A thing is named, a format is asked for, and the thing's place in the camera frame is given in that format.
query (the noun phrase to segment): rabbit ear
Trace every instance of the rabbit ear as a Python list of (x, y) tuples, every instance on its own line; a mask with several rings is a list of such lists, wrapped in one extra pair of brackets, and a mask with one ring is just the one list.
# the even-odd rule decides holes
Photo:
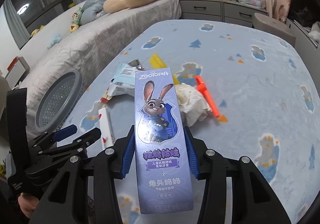
[(145, 84), (144, 90), (143, 90), (143, 96), (144, 96), (145, 102), (148, 102), (151, 99), (154, 88), (155, 88), (155, 84), (153, 83), (152, 80), (148, 81)]
[(159, 95), (159, 99), (163, 100), (164, 96), (168, 93), (168, 91), (173, 87), (173, 84), (168, 84), (166, 86), (163, 87), (160, 95)]

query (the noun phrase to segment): gray plastic basket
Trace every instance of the gray plastic basket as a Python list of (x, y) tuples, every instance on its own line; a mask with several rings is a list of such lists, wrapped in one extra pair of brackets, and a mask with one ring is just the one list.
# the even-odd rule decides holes
[(77, 70), (60, 77), (40, 102), (36, 130), (41, 134), (60, 130), (83, 93), (82, 76)]

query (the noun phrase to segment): orange plastic toy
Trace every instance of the orange plastic toy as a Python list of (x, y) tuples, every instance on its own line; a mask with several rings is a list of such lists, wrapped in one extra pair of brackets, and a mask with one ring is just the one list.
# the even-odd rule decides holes
[(209, 106), (212, 109), (212, 113), (216, 118), (220, 117), (220, 113), (219, 110), (215, 104), (215, 102), (213, 101), (207, 86), (205, 85), (203, 79), (201, 76), (195, 76), (196, 82), (197, 82), (197, 90), (204, 96), (204, 98), (206, 99), (206, 101), (208, 102)]

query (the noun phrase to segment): green plush toy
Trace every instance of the green plush toy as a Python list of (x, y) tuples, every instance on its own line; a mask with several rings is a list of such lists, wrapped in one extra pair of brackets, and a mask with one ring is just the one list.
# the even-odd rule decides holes
[(72, 25), (70, 26), (70, 32), (74, 32), (79, 29), (80, 20), (82, 16), (82, 8), (79, 7), (72, 15)]

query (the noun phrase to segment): metal screw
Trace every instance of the metal screw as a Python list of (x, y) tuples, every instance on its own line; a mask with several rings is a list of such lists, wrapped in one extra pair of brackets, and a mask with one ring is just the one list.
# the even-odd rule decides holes
[(108, 148), (105, 150), (106, 155), (112, 155), (115, 151), (112, 148)]
[(76, 156), (76, 155), (74, 155), (74, 156), (72, 156), (72, 157), (70, 158), (70, 162), (75, 163), (75, 162), (78, 161), (78, 159), (79, 159), (79, 157)]
[(212, 149), (208, 149), (208, 150), (206, 150), (206, 152), (205, 152), (207, 155), (209, 155), (209, 156), (214, 156), (216, 153), (215, 153), (215, 151), (214, 150), (212, 150)]
[(241, 161), (243, 161), (244, 163), (250, 163), (250, 159), (246, 156), (242, 157)]

